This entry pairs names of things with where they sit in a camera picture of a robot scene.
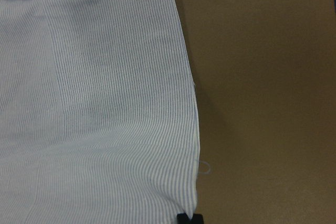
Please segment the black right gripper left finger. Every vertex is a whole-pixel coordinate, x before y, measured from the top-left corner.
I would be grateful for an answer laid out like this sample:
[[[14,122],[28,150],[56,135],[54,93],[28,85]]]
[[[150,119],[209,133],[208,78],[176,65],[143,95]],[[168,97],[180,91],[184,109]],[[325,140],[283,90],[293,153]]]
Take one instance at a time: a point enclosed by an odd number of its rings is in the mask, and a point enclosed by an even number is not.
[[[177,224],[190,224],[191,220],[186,213],[177,214]]]

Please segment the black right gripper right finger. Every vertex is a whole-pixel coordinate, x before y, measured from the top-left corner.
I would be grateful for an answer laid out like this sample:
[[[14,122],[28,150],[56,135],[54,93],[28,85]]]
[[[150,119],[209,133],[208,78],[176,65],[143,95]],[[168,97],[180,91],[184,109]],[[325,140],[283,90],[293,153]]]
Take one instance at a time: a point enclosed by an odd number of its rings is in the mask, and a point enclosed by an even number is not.
[[[194,214],[192,216],[192,224],[204,224],[204,219],[202,214]]]

